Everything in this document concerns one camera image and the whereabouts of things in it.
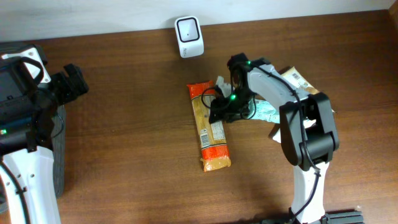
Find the red spaghetti packet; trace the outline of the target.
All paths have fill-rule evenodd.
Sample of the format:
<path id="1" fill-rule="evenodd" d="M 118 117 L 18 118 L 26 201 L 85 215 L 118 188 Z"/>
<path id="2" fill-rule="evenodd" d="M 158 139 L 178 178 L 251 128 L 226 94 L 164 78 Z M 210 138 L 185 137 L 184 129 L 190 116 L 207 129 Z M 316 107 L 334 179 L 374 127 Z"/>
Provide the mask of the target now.
<path id="1" fill-rule="evenodd" d="M 209 172 L 231 165 L 229 149 L 226 142 L 223 123 L 217 121 L 210 124 L 210 103 L 215 99 L 213 81 L 187 84 L 192 102 L 197 133 L 200 138 L 201 161 L 203 171 Z"/>

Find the teal wipes packet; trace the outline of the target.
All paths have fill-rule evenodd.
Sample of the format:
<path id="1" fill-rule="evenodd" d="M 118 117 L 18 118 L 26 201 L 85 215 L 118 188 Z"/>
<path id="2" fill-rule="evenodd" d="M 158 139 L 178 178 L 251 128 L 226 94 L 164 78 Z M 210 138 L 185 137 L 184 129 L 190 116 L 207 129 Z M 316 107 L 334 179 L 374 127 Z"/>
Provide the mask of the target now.
<path id="1" fill-rule="evenodd" d="M 252 114 L 249 115 L 249 119 L 276 124 L 280 123 L 279 112 L 266 100 L 255 99 L 254 102 L 250 102 L 249 108 L 252 111 Z"/>

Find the yellow snack bag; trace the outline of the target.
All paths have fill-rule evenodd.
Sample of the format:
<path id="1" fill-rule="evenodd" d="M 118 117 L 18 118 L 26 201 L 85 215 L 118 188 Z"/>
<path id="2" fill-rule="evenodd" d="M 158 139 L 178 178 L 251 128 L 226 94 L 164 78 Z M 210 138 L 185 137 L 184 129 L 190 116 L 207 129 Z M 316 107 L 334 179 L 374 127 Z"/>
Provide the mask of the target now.
<path id="1" fill-rule="evenodd" d="M 282 74 L 288 82 L 290 82 L 294 87 L 305 90 L 310 94 L 317 94 L 318 91 L 313 85 L 311 85 L 295 67 L 289 68 L 286 72 Z"/>

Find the white tube gold cap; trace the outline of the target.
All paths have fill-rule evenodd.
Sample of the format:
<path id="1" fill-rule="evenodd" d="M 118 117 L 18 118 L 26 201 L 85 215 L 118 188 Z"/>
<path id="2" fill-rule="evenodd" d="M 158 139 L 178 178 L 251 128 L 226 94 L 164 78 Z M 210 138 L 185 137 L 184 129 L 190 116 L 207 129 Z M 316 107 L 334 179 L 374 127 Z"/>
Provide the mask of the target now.
<path id="1" fill-rule="evenodd" d="M 316 123 L 315 120 L 305 120 L 303 125 L 305 129 L 313 126 Z M 277 143 L 281 143 L 281 135 L 280 135 L 280 124 L 275 124 L 274 128 L 269 134 L 269 138 L 276 141 Z"/>

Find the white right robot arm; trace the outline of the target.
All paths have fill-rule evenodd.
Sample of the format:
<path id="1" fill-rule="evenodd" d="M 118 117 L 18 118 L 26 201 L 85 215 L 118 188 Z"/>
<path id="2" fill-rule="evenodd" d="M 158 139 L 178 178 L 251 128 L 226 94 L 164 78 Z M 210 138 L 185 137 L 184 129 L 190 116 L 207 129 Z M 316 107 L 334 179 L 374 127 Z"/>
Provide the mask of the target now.
<path id="1" fill-rule="evenodd" d="M 326 223 L 325 175 L 340 141 L 329 97 L 300 89 L 275 70 L 270 61 L 249 60 L 244 53 L 227 63 L 231 93 L 217 96 L 208 108 L 209 122 L 250 119 L 255 97 L 279 113 L 280 145 L 294 171 L 294 199 L 287 223 Z"/>

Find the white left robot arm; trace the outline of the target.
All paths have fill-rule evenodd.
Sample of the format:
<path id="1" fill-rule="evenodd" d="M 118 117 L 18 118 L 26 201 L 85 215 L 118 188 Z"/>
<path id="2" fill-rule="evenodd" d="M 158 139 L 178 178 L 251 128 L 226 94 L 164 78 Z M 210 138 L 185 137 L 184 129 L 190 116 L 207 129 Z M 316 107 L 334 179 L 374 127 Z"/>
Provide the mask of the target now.
<path id="1" fill-rule="evenodd" d="M 1 212 L 13 223 L 60 223 L 65 104 L 88 93 L 80 67 L 49 75 L 41 46 L 1 44 Z"/>

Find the white barcode scanner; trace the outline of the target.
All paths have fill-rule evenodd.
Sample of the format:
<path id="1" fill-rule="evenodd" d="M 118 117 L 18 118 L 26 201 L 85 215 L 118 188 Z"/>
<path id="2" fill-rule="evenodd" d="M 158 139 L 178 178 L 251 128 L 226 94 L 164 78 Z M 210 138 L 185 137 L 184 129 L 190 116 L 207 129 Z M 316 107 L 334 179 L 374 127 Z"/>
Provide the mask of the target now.
<path id="1" fill-rule="evenodd" d="M 197 17 L 179 17 L 175 20 L 174 27 L 181 58 L 196 57 L 204 53 L 204 41 Z"/>

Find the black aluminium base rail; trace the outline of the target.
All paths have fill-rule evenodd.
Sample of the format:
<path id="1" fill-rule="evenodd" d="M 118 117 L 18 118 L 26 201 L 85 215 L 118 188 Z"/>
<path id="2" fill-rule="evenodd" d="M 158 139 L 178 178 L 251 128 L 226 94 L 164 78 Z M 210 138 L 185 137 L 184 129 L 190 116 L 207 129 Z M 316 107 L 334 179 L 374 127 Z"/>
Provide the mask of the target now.
<path id="1" fill-rule="evenodd" d="M 296 219 L 290 221 L 287 216 L 273 219 L 265 219 L 257 222 L 251 222 L 257 224 L 299 224 Z M 333 212 L 326 212 L 319 220 L 310 222 L 310 224 L 365 224 L 362 211 L 358 210 L 340 210 Z"/>

